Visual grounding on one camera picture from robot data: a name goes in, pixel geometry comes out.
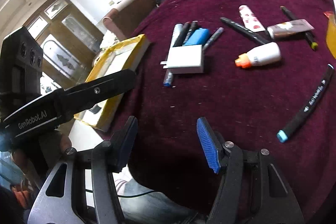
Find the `person's left hand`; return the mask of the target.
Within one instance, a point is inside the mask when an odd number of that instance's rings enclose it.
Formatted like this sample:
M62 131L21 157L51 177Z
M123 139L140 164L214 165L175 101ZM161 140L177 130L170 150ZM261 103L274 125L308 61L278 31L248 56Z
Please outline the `person's left hand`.
M40 189L61 155L71 147L70 138L54 130L39 136L36 144L33 141L24 142L22 149L11 152L11 159L31 184Z

